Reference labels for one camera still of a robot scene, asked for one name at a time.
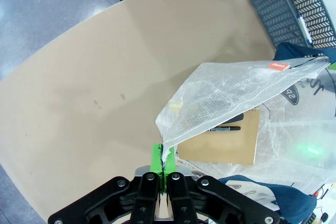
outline blue strap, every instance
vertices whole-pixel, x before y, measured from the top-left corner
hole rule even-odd
[[[310,48],[294,45],[289,42],[282,42],[278,45],[274,60],[287,60],[293,58],[302,58],[309,55],[325,54],[329,57],[331,64],[336,62],[336,48]]]
[[[290,186],[255,182],[242,175],[234,175],[219,179],[223,184],[229,180],[248,181],[268,187],[275,196],[281,215],[290,223],[302,222],[311,215],[316,207],[316,197],[306,195]]]

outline marker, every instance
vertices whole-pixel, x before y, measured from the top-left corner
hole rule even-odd
[[[304,39],[306,40],[306,42],[310,45],[313,43],[308,28],[306,26],[306,23],[304,21],[304,19],[302,18],[301,14],[298,15],[298,23],[299,23],[299,27],[303,33]]]
[[[240,131],[240,126],[214,127],[208,131]]]

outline oval logo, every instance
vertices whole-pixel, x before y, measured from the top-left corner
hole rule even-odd
[[[299,103],[299,92],[295,85],[290,86],[281,93],[291,104],[296,105]]]

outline black pen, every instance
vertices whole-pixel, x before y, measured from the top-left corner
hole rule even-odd
[[[214,127],[208,131],[240,131],[240,126]]]

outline brown notebook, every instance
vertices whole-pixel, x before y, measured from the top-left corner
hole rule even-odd
[[[244,112],[244,119],[221,126],[240,126],[239,131],[206,131],[179,144],[181,159],[212,163],[252,165],[257,145],[260,110]]]

